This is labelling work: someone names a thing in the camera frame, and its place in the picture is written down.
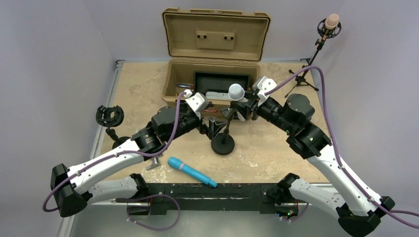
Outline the black tripod mic stand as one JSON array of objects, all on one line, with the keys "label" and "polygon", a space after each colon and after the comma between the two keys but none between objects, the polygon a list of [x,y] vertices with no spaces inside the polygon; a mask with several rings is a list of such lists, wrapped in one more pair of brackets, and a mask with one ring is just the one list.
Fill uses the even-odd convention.
[{"label": "black tripod mic stand", "polygon": [[[303,65],[302,68],[307,67],[307,66],[311,66],[313,64],[313,61],[316,58],[316,56],[318,55],[318,53],[320,52],[320,50],[322,50],[323,46],[325,45],[325,42],[326,42],[327,39],[326,40],[322,40],[322,37],[320,35],[320,33],[321,33],[320,27],[323,25],[324,20],[325,19],[323,19],[322,21],[320,21],[319,24],[317,25],[317,33],[319,34],[320,37],[315,42],[316,51],[315,51],[314,55],[311,57],[311,59],[308,61],[308,65]],[[317,87],[315,87],[314,85],[310,84],[306,80],[305,76],[307,75],[307,73],[308,73],[308,71],[304,71],[301,75],[298,75],[298,76],[295,77],[296,84],[284,96],[285,98],[287,98],[296,87],[309,86],[309,87],[313,88],[316,92],[319,91],[319,89]]]}]

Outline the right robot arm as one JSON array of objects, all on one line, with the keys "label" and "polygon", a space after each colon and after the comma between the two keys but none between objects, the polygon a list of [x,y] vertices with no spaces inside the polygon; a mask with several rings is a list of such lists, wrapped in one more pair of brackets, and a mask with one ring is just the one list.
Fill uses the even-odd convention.
[{"label": "right robot arm", "polygon": [[317,168],[334,186],[335,193],[316,187],[295,174],[288,174],[278,184],[280,199],[303,200],[337,219],[353,237],[374,231],[381,218],[395,203],[369,188],[336,152],[331,135],[316,126],[315,112],[302,94],[288,96],[283,105],[260,91],[229,92],[230,111],[240,119],[263,118],[286,132],[289,147]]}]

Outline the blue microphone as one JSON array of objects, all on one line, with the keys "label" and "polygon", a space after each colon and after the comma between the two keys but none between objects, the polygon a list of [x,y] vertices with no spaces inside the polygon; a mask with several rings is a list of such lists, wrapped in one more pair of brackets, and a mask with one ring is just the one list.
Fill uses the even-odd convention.
[{"label": "blue microphone", "polygon": [[210,179],[208,176],[204,175],[203,173],[195,170],[194,168],[188,166],[186,163],[184,163],[183,161],[181,161],[178,158],[175,157],[170,157],[168,159],[168,165],[178,171],[181,171],[185,174],[187,174],[188,176],[202,182],[205,185],[208,185],[210,187],[216,188],[217,187],[217,183],[215,181],[213,181],[212,179]]}]

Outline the pink microphone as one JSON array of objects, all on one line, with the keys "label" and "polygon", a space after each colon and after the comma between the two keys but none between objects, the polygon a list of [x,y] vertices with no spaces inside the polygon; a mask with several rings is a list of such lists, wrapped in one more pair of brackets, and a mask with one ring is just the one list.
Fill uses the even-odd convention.
[{"label": "pink microphone", "polygon": [[339,16],[335,13],[328,16],[320,27],[322,40],[334,38],[340,32]]}]

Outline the white microphone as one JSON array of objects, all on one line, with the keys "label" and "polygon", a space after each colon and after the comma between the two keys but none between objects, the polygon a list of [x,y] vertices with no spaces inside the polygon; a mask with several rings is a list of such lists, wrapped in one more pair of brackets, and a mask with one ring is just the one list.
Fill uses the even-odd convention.
[{"label": "white microphone", "polygon": [[239,101],[245,96],[245,90],[238,83],[231,84],[228,89],[228,97],[231,101]]}]

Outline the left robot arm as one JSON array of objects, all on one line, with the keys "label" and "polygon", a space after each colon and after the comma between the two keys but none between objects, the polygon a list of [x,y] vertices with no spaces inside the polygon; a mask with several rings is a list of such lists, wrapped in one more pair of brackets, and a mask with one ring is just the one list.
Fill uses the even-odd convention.
[{"label": "left robot arm", "polygon": [[57,207],[51,211],[70,217],[103,200],[123,198],[141,202],[147,197],[147,186],[141,175],[114,181],[105,179],[161,155],[174,139],[194,129],[212,140],[225,126],[226,122],[213,118],[205,123],[203,116],[192,110],[181,113],[174,107],[162,107],[143,129],[131,137],[123,137],[112,150],[79,165],[56,165],[51,174],[51,193],[42,208],[49,212],[46,205],[54,198]]}]

